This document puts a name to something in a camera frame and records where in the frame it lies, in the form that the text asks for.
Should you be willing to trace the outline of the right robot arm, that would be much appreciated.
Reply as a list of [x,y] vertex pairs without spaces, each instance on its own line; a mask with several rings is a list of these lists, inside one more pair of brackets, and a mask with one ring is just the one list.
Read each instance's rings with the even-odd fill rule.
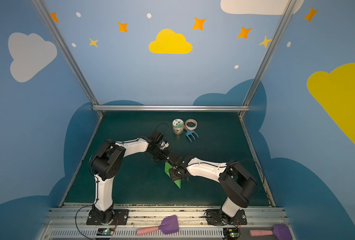
[[250,200],[258,186],[256,179],[240,163],[214,163],[198,158],[167,157],[171,165],[169,175],[172,181],[193,176],[215,181],[221,185],[227,195],[222,207],[209,216],[210,225],[230,224],[238,212],[249,206]]

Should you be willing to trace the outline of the green square paper sheet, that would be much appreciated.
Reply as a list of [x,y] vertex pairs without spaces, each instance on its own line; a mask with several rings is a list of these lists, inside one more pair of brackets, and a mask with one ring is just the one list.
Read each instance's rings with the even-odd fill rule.
[[178,180],[174,175],[174,168],[169,163],[164,164],[164,172],[168,177],[176,184],[176,186],[181,189],[181,180]]

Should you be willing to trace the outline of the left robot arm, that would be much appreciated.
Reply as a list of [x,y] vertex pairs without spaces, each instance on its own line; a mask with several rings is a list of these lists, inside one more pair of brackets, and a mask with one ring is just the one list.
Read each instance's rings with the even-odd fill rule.
[[89,211],[87,225],[126,225],[128,210],[113,209],[112,185],[125,157],[137,153],[148,153],[157,161],[177,166],[181,159],[170,151],[163,137],[137,138],[115,142],[106,140],[89,160],[89,168],[95,178],[95,200]]

